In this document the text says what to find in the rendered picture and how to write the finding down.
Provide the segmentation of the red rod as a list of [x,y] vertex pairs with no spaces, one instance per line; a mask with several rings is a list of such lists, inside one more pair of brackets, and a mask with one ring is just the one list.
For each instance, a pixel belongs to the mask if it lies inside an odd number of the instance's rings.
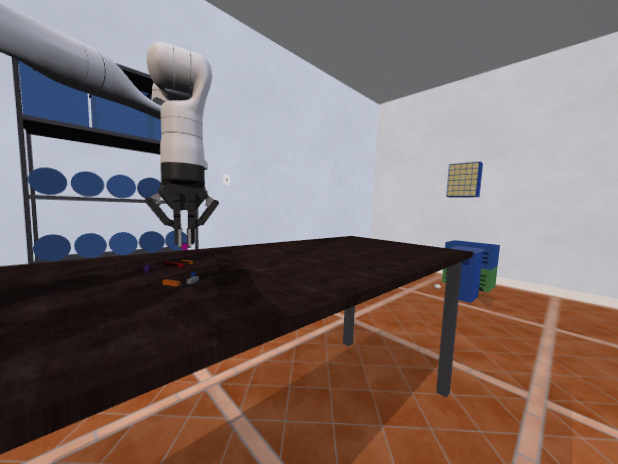
[[183,268],[184,267],[184,264],[182,264],[182,263],[175,263],[175,262],[168,262],[168,261],[163,262],[163,265],[165,265],[165,266],[172,266],[172,267],[178,267],[178,268]]

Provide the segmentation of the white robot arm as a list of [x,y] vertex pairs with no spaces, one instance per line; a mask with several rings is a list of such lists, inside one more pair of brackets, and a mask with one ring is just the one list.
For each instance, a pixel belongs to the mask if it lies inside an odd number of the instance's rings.
[[204,166],[203,112],[212,69],[201,54],[153,43],[147,51],[151,102],[106,54],[1,2],[0,52],[60,84],[160,119],[161,162]]

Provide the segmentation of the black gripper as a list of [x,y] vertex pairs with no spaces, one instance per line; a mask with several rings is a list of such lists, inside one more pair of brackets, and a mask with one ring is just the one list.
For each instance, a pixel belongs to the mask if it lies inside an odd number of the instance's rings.
[[[159,207],[161,197],[173,209],[174,220],[167,218]],[[207,208],[195,220],[195,210],[204,200]],[[187,244],[191,248],[191,244],[195,243],[195,228],[204,225],[219,205],[205,189],[205,167],[180,162],[161,162],[161,186],[158,193],[147,197],[145,202],[164,225],[174,228],[174,243],[179,248],[182,248],[180,211],[188,211]]]

